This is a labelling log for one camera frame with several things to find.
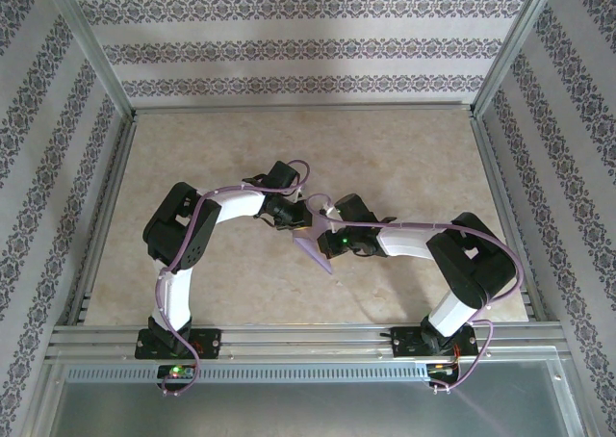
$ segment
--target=beige floor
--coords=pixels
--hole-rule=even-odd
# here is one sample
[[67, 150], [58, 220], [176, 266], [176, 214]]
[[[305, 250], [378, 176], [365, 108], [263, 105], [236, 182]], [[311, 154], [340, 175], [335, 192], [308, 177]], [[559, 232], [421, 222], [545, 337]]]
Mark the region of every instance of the beige floor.
[[[237, 184], [276, 160], [301, 158], [308, 193], [359, 193], [379, 218], [449, 221], [472, 211], [499, 222], [463, 111], [234, 113], [141, 116], [86, 324], [145, 324], [155, 271], [141, 232], [178, 181]], [[253, 218], [220, 224], [193, 272], [193, 322], [420, 321], [447, 290], [424, 259], [345, 255], [332, 276]], [[524, 321], [519, 296], [495, 321]]]

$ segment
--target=aluminum frame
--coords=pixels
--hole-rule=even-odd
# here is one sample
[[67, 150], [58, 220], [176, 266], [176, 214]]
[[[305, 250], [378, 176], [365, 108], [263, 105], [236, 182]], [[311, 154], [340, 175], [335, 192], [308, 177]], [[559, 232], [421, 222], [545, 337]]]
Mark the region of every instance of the aluminum frame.
[[[219, 359], [202, 360], [201, 364], [206, 368], [216, 365], [222, 369], [242, 366], [244, 371], [271, 365], [339, 365], [340, 368], [359, 365], [386, 369], [404, 362], [416, 366], [443, 360], [437, 357], [395, 359], [389, 340], [380, 335], [391, 327], [386, 324], [225, 326], [220, 328]], [[136, 326], [57, 326], [51, 336], [22, 436], [49, 435], [71, 368], [93, 365], [129, 371], [136, 365], [155, 368], [176, 363], [135, 359], [139, 329]], [[482, 345], [487, 328], [477, 326], [475, 332], [478, 344]], [[598, 435], [577, 371], [571, 368], [571, 354], [559, 322], [497, 323], [488, 352], [481, 363], [546, 362], [569, 435]], [[461, 362], [468, 364], [472, 359], [463, 357]], [[115, 382], [134, 382], [128, 376], [117, 379], [124, 376], [116, 375]], [[229, 382], [238, 382], [237, 377], [229, 374], [226, 377], [230, 378]], [[362, 379], [357, 378], [357, 382], [362, 382]]]
[[509, 67], [526, 41], [534, 22], [546, 2], [547, 0], [526, 0], [522, 5], [520, 13], [509, 29], [499, 54], [493, 61], [492, 66], [490, 66], [488, 74], [483, 80], [483, 84], [473, 102], [471, 108], [475, 116], [481, 116], [485, 113], [492, 97], [509, 71]]
[[410, 102], [410, 103], [348, 103], [348, 104], [305, 104], [305, 105], [240, 105], [212, 107], [138, 107], [136, 115], [168, 115], [178, 113], [261, 113], [261, 112], [365, 112], [379, 110], [464, 110], [471, 111], [471, 105], [458, 101]]
[[76, 0], [53, 0], [64, 17], [73, 36], [86, 58], [90, 61], [96, 76], [102, 81], [105, 90], [114, 101], [115, 107], [123, 116], [131, 116], [133, 107], [126, 91], [117, 78], [107, 56], [94, 36], [86, 16]]

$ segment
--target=striped wallpaper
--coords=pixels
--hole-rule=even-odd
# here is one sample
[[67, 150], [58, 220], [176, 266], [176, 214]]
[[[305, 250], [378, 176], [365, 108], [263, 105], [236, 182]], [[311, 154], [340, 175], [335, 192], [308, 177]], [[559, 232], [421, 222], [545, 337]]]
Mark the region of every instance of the striped wallpaper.
[[470, 103], [524, 0], [78, 0], [136, 107]]
[[0, 0], [0, 436], [19, 435], [120, 117], [51, 0]]
[[535, 281], [616, 435], [616, 0], [549, 0], [486, 114]]

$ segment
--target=perforated metal strip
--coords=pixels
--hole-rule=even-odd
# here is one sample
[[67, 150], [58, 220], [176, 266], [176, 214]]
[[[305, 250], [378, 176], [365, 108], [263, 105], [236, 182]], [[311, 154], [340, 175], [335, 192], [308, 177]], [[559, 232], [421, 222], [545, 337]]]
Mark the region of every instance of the perforated metal strip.
[[[155, 365], [71, 366], [67, 382], [151, 383]], [[367, 364], [322, 365], [208, 365], [199, 375], [202, 383], [314, 383], [314, 382], [397, 382], [427, 380], [425, 364], [400, 362], [378, 366]]]

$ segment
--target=glass panel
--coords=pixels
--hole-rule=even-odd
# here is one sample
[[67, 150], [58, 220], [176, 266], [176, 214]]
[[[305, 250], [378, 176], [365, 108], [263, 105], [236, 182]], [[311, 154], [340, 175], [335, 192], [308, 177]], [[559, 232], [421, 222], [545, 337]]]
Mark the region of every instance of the glass panel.
[[424, 383], [64, 386], [55, 436], [560, 436], [545, 362], [487, 363], [449, 396]]

